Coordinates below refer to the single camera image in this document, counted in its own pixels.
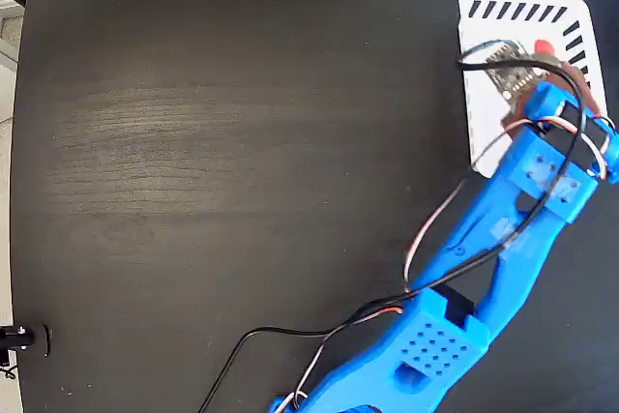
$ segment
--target wire bundle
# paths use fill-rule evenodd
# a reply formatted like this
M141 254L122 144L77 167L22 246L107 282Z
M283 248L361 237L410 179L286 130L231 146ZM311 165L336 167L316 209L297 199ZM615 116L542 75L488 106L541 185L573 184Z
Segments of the wire bundle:
M605 178L607 174L607 169L606 169L606 164L604 162L604 158L600 150L598 149L598 147L596 147L595 144L591 141L591 139L587 137L586 134L584 133L584 129L586 125L586 114L585 114L585 109L584 109L584 96L583 96L582 89L580 89L578 83L565 70L563 70L562 68L556 67L554 65L548 64L546 62L538 61L538 60L514 59L514 60L503 60L503 61L498 61L498 62L490 61L490 62L484 62L484 63L465 62L465 59L474 53L477 53L481 50L485 50L488 47L495 45L495 44L504 44L504 43L509 43L509 42L510 41L506 41L506 40L494 40L494 41L488 41L486 43L478 44L472 47L471 49L465 51L459 57L457 62L462 68L462 70L465 72L526 67L526 68L539 68L542 70L546 70L547 72L550 72L552 74L556 74L560 76L562 79L564 79L568 83L570 88L573 90L576 101L578 103L578 126L575 126L574 124L560 117L545 117L545 118L542 118L539 122L534 122L528 119L521 119L521 120L518 120L512 123L507 128L505 128L505 131L497 135L488 144L488 146L484 149L484 151L480 154L480 156L471 163L471 165L469 166L469 169L467 170L466 174L462 177L460 182L457 184L456 188L445 199L445 201L443 201L443 203L439 205L439 207L434 211L434 213L430 215L430 217L427 219L427 221L423 224L423 226L417 233L417 236L413 240L411 247L408 250L408 253L406 254L405 260L404 260L404 269L403 269L404 292L403 293L366 302L365 304L360 306L347 319L342 321L338 326L334 328L322 330L322 331L298 331L298 330L277 328L277 327L271 327L271 326L259 327L259 328L255 328L255 329L248 331L239 339L239 341L234 346L232 352L228 356L228 359L223 365L223 368L221 369L215 382L213 383L209 393L207 394L206 398L202 402L198 410L198 413L204 413L206 409L208 408L218 388L220 387L223 379L225 378L230 368L232 367L234 360L238 356L245 342L247 342L247 340L250 339L251 337L257 334L262 334L262 333L283 334L283 335L295 336L298 338L306 338L306 339L322 339L320 345L318 346L318 349L316 350L313 358L311 359L311 362L309 363L308 367L303 372L299 382L296 384L295 390L284 399L284 401L278 407L276 412L277 413L283 412L285 408L291 402L294 405L294 407L298 409L299 408L299 397L303 397L303 398L307 397L307 395L304 394L301 389L303 388L303 385L306 383L308 377L310 376L310 373L316 366L318 359L320 358L320 355L322 354L325 348L326 342L330 338L332 338L335 334L338 334L341 331L347 328L350 328L352 326L364 323L366 321L370 321L385 313L389 313L389 312L402 313L403 309L401 307L401 304L419 295L419 293L422 290L426 288L435 287L439 284L442 284L450 280L454 280L455 278L462 276L465 273L468 273L469 271L488 262L490 259L497 257L501 251L503 251L510 244L512 244L517 239L517 237L522 233L522 231L524 231L524 229L526 229L526 227L543 211L546 203L550 199L552 191L554 190L557 183L559 182L561 177L565 174L566 170L568 169L568 166L570 165L570 162L572 161L572 158L574 155L576 144L579 139L582 139L589 146L594 156L596 157L596 160L598 161L598 165L600 167L600 177L602 179ZM594 118L604 119L614 129L614 123L608 117L603 116L603 115L598 115ZM464 261L463 263L451 269L448 273L446 273L440 279L434 280L433 282L429 283L428 285L424 287L411 289L410 282L409 282L410 267L411 267L413 258L415 256L415 253L418 247L420 246L424 235L428 231L431 224L440 215L440 213L443 210L445 210L445 208L447 208L450 202L460 192L460 190L462 189L462 187L468 180L468 177L471 174L473 168L475 167L475 164L480 160L481 157L483 157L486 154L486 152L490 149L490 147L492 147L501 137L506 135L509 131L519 126L522 126L522 125L530 125L534 128L537 128L536 125L542 124L542 123L550 123L552 125L563 128L564 130L572 133L574 136L572 137L571 143L565 154L565 159L563 163L561 164L561 166L556 172L556 175L550 182L548 189L546 190L544 195L540 197L540 199L537 201L533 209L531 209L528 216L499 245L495 246L492 249L478 252L474 256L470 257L468 260Z

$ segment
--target blue robotic arm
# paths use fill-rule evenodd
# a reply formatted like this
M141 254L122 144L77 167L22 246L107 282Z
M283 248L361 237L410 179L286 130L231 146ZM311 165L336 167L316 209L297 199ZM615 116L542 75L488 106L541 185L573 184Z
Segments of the blue robotic arm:
M542 83L525 112L537 121L576 106L571 94ZM589 119L588 125L595 125L605 137L604 160L615 183L619 137L603 121ZM494 176L413 287L425 287L476 253L502 244L527 216L520 200L542 197L564 160L564 154L533 129L520 131ZM500 252L492 284L474 310L458 315L454 293L424 289L406 303L403 315L375 346L331 372L298 412L434 411L522 307L556 237L598 186L597 169L594 162L570 163L543 211ZM276 400L270 413L281 402ZM285 412L293 413L292 407Z

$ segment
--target black table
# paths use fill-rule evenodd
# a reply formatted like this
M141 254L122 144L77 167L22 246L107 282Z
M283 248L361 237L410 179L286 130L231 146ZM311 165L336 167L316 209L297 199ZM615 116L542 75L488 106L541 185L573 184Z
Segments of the black table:
M585 1L616 116L619 0ZM19 359L25 411L193 412L248 328L330 326L399 291L467 164L457 21L457 0L28 0L13 295L55 339ZM616 198L561 237L441 411L619 410ZM384 324L334 340L310 384ZM213 412L265 411L314 348L254 340Z

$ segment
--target circuit board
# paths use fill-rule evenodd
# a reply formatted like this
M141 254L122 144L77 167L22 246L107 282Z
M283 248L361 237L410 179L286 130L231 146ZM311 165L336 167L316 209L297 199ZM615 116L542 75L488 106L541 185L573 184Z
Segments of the circuit board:
M524 60L532 58L524 47L517 43L505 43L490 54L486 61ZM510 105L514 113L518 99L532 92L537 85L546 79L547 73L538 68L508 68L503 70L487 70L486 74L498 89L503 99Z

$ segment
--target dark wood surface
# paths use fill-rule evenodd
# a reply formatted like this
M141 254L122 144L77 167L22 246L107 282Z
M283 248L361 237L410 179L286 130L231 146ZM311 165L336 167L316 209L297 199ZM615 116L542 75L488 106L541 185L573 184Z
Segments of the dark wood surface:
M619 0L585 1L616 116ZM28 0L11 268L16 320L49 324L54 351L19 358L26 413L192 413L248 328L321 328L400 290L467 163L457 21L457 0ZM619 411L616 198L560 238L440 411ZM213 412L265 411L313 349L254 340Z

